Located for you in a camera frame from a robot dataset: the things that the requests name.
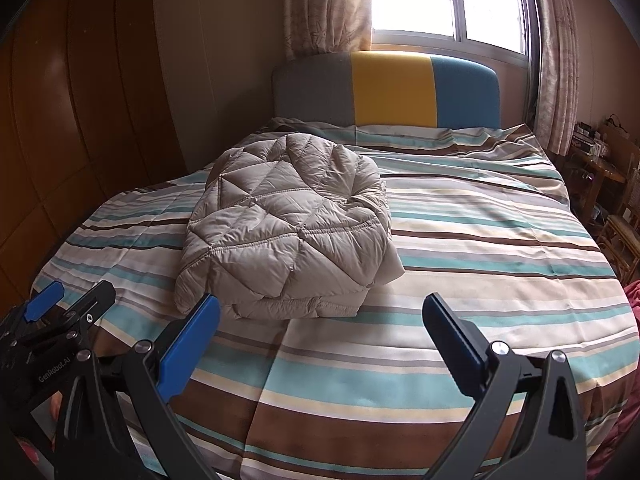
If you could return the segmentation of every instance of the patterned curtain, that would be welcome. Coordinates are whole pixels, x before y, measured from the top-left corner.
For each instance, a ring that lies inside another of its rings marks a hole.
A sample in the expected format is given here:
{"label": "patterned curtain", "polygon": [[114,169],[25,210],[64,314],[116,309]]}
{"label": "patterned curtain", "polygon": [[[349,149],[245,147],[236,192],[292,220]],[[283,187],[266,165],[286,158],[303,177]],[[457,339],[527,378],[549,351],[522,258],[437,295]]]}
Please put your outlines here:
{"label": "patterned curtain", "polygon": [[543,148],[566,155],[578,107],[578,38],[572,0],[538,0],[540,86],[534,132]]}
{"label": "patterned curtain", "polygon": [[371,0],[284,0],[287,58],[370,50]]}

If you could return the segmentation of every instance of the window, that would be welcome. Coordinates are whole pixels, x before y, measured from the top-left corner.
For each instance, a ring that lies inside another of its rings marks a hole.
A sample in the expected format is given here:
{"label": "window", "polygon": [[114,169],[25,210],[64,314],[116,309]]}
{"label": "window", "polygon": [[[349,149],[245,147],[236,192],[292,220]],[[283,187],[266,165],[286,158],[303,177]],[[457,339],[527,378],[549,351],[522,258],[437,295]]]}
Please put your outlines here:
{"label": "window", "polygon": [[527,65],[531,0],[373,0],[374,42]]}

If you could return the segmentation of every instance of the rattan chair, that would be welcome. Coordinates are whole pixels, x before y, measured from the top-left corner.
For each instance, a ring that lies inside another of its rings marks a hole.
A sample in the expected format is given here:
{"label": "rattan chair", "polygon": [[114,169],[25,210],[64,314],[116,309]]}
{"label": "rattan chair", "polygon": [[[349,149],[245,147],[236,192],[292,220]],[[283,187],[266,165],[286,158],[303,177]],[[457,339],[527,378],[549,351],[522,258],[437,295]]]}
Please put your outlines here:
{"label": "rattan chair", "polygon": [[[596,243],[607,257],[622,286],[628,285],[640,262],[640,172],[629,173],[617,214],[607,217]],[[626,209],[629,220],[623,218]]]}

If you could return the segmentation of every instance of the screw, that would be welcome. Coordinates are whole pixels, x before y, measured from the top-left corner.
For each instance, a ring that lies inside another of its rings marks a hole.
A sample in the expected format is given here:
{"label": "screw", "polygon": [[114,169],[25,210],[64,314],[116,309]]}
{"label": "screw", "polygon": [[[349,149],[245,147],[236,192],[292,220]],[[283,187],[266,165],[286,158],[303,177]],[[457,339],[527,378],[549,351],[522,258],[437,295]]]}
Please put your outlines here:
{"label": "screw", "polygon": [[81,362],[88,361],[89,357],[91,357],[91,351],[87,349],[81,350],[76,354],[76,359]]}
{"label": "screw", "polygon": [[566,355],[564,354],[564,352],[561,352],[559,350],[554,350],[553,352],[551,352],[551,358],[554,361],[558,361],[559,363],[564,363],[566,361]]}
{"label": "screw", "polygon": [[151,350],[152,347],[152,343],[151,341],[149,341],[148,339],[143,339],[141,341],[138,341],[134,346],[133,349],[136,351],[136,353],[138,354],[146,354],[147,352],[149,352]]}
{"label": "screw", "polygon": [[509,345],[502,341],[495,341],[491,343],[491,350],[493,350],[494,354],[497,355],[507,355],[509,353]]}

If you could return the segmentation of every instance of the table leg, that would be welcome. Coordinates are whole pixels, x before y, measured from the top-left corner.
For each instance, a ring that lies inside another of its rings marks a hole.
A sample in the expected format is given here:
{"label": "table leg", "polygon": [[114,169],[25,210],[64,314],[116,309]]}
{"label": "table leg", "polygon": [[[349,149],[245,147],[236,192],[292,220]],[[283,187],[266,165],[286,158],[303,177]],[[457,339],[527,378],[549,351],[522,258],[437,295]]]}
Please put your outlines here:
{"label": "table leg", "polygon": [[596,200],[603,182],[604,172],[597,171],[591,183],[591,189],[587,194],[587,199],[584,201],[582,212],[580,213],[580,222],[582,222],[584,226],[587,226],[591,221],[591,213],[593,213],[593,207],[596,205]]}

